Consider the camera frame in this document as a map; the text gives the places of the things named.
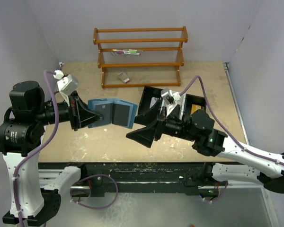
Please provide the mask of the blue card holder wallet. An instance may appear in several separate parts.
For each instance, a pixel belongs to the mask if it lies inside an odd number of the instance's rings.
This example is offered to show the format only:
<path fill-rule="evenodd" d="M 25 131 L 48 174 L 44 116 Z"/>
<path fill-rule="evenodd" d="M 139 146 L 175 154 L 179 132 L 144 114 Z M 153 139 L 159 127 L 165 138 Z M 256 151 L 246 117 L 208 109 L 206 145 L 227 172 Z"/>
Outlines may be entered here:
<path fill-rule="evenodd" d="M 132 129 L 133 124 L 134 124 L 134 120 L 135 120 L 135 116 L 136 116 L 136 112 L 137 112 L 137 109 L 138 109 L 138 105 L 135 104 L 135 103 L 129 102 L 129 101 L 118 99 L 118 98 L 103 98 L 103 99 L 91 99 L 91 100 L 89 100 L 88 101 L 88 108 L 92 111 L 95 111 L 96 105 L 107 104 L 107 103 L 112 103 L 112 104 L 117 103 L 117 104 L 124 104 L 124 105 L 130 106 L 129 121 L 128 121 L 127 127 L 125 127 L 125 128 Z M 88 128 L 95 128 L 94 124 L 95 123 L 90 124 L 88 126 Z"/>

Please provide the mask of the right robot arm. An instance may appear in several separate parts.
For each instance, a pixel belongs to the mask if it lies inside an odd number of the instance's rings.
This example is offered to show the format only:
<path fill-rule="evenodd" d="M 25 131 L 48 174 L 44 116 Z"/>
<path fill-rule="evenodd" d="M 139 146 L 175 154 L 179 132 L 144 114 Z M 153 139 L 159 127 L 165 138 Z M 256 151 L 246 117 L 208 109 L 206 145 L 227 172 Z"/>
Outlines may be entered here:
<path fill-rule="evenodd" d="M 201 180 L 214 182 L 239 181 L 262 185 L 265 189 L 284 194 L 284 153 L 274 154 L 237 142 L 225 132 L 214 128 L 214 119 L 204 110 L 197 110 L 187 119 L 179 104 L 167 105 L 158 100 L 148 111 L 136 116 L 143 127 L 126 135 L 150 148 L 163 134 L 192 141 L 192 148 L 207 157 L 222 157 L 235 165 L 214 163 L 205 167 Z"/>

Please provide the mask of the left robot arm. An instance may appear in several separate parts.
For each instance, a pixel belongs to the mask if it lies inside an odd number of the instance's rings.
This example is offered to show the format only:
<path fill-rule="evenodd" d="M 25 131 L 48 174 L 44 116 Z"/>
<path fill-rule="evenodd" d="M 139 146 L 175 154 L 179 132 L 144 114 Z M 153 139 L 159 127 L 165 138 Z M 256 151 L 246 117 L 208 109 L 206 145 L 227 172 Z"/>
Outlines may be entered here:
<path fill-rule="evenodd" d="M 41 187 L 39 183 L 38 157 L 44 147 L 44 127 L 70 122 L 77 131 L 103 118 L 89 110 L 76 91 L 66 102 L 45 101 L 36 81 L 15 84 L 9 97 L 11 107 L 0 126 L 0 152 L 8 168 L 12 202 L 3 222 L 40 227 L 57 214 L 62 200 L 60 186 Z"/>

